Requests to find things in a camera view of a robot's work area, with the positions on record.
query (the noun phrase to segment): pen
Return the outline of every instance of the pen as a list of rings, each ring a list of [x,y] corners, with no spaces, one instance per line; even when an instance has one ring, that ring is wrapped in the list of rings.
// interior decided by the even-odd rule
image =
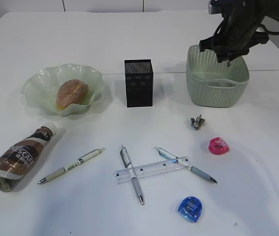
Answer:
[[[164,157],[165,159],[178,159],[177,156],[169,153],[168,151],[160,148],[160,147],[154,147],[154,149],[159,153],[160,156]],[[178,164],[181,165],[181,166],[184,166],[184,167],[190,167],[189,171],[191,171],[192,173],[196,174],[197,176],[203,178],[204,180],[207,180],[209,182],[212,182],[212,183],[217,183],[217,181],[211,177],[209,174],[201,171],[200,169],[198,169],[197,167],[195,166],[190,166],[189,164],[187,164],[186,162],[178,159]]]
[[[143,205],[144,204],[143,193],[141,191],[141,188],[140,188],[137,176],[134,172],[134,169],[131,166],[130,158],[129,158],[128,152],[127,152],[126,148],[124,147],[124,145],[121,145],[120,154],[121,154],[122,160],[124,162],[125,168],[128,169],[128,173],[131,177],[131,183],[135,189],[136,195],[137,195],[141,205]]]
[[[103,153],[105,150],[105,148],[100,148],[100,149],[95,149],[91,152],[88,152],[87,154],[83,155],[82,157],[78,158],[77,161],[71,163],[68,166],[62,167],[59,170],[51,173],[50,175],[48,175],[47,177],[41,179],[38,184],[44,184],[47,182],[50,182],[54,179],[56,179],[59,176],[62,176],[63,174],[67,173],[68,171],[76,168],[77,166],[89,161],[90,159],[94,158],[95,156],[98,156],[99,154]]]

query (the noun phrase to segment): green basket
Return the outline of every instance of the green basket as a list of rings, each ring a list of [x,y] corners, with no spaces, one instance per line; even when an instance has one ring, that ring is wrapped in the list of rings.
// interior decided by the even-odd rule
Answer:
[[[193,103],[206,107],[231,107],[239,101],[248,85],[248,67],[238,57],[227,67],[217,62],[214,51],[199,51],[191,46],[187,54],[186,83]]]

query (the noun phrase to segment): black box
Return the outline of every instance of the black box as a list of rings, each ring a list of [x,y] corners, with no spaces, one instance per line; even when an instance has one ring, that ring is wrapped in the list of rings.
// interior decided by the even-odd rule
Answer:
[[[151,107],[154,87],[151,60],[125,60],[124,65],[127,107]]]

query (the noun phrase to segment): ruler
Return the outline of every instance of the ruler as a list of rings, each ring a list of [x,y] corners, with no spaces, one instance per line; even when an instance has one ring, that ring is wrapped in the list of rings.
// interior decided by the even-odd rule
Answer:
[[[188,158],[180,157],[178,159],[155,162],[144,166],[137,166],[134,167],[133,169],[137,178],[144,178],[144,177],[159,175],[162,173],[167,173],[170,171],[175,171],[175,170],[184,169],[188,167],[192,167],[192,165],[188,161]],[[114,172],[114,178],[116,183],[123,183],[126,181],[130,181],[128,169],[123,169]]]

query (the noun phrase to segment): table surface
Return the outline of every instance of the table surface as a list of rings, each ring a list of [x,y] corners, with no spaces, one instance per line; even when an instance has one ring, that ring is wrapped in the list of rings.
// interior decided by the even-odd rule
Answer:
[[[212,36],[221,21],[207,10],[7,13],[0,19],[0,77],[65,63],[123,74],[125,59],[151,59],[155,73],[185,72],[189,46]],[[279,70],[279,49],[270,41],[245,60],[249,70]]]
[[[154,105],[146,108],[125,106],[123,75],[103,80],[106,90],[86,113],[61,118],[26,104],[22,76],[1,79],[0,156],[47,121],[59,130],[20,185],[0,192],[0,235],[279,236],[279,71],[250,72],[245,93],[226,109],[193,104],[184,73],[155,74]],[[206,122],[194,131],[189,120],[199,114]],[[209,153],[209,140],[217,136],[230,152]],[[113,172],[123,168],[120,144],[134,166],[163,160],[153,146],[187,155],[218,184],[186,170],[140,179],[146,202],[141,206],[130,183],[115,185]],[[101,156],[37,184],[100,147],[107,149]],[[176,213],[187,196],[203,204],[196,224]]]

